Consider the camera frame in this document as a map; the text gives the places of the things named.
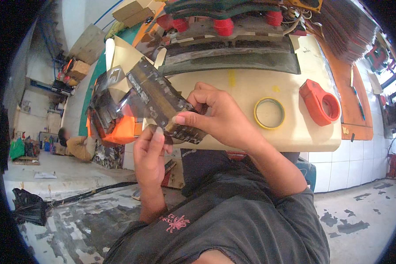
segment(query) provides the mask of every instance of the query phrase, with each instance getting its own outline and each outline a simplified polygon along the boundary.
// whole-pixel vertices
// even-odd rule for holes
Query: hand
[[[220,143],[249,152],[266,142],[258,129],[251,124],[235,100],[225,91],[209,84],[197,82],[187,101],[200,113],[181,112],[173,122],[199,128]],[[210,116],[204,116],[211,107]]]
[[[172,145],[164,144],[162,128],[153,134],[147,127],[133,145],[135,174],[142,190],[159,189],[164,178],[164,151],[173,152]]]

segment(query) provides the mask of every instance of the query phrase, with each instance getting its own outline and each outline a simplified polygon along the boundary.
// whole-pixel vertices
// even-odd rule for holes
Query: green board
[[[138,24],[134,27],[131,27],[125,30],[123,33],[118,36],[126,41],[129,44],[132,44],[135,36],[137,35],[139,29],[142,24]],[[92,90],[94,90],[95,80],[106,71],[106,55],[104,54],[106,50],[103,50],[100,57],[98,58],[97,65],[95,66],[94,72],[92,73],[90,84],[88,85],[88,89],[86,90],[84,106],[82,107],[81,120],[79,122],[79,135],[80,136],[88,136],[88,129],[86,128],[86,108],[91,100]]]

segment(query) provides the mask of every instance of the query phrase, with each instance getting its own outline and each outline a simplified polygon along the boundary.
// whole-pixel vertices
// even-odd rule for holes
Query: seated person
[[[59,130],[58,136],[60,145],[67,147],[68,151],[75,157],[83,161],[90,161],[94,157],[95,139],[92,137],[70,137],[70,132],[65,128]]]

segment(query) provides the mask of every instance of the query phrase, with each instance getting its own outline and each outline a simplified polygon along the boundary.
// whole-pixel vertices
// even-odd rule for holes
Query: beige tabletop
[[[177,74],[169,78],[173,87],[187,98],[196,82],[206,82],[229,92],[245,115],[264,137],[281,152],[334,151],[341,142],[340,118],[330,125],[317,125],[299,95],[299,87],[311,79],[334,95],[317,40],[312,36],[292,36],[301,74],[263,70],[212,70]],[[259,127],[254,119],[254,106],[263,97],[278,100],[285,109],[285,120],[277,129]],[[236,150],[206,135],[198,145],[182,143],[175,148]]]

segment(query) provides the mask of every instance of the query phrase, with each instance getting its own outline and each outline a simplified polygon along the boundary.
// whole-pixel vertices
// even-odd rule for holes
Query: black t-shirt
[[[272,197],[257,174],[214,175],[192,197],[147,225],[132,222],[104,263],[192,263],[217,249],[234,263],[329,263],[310,189]]]

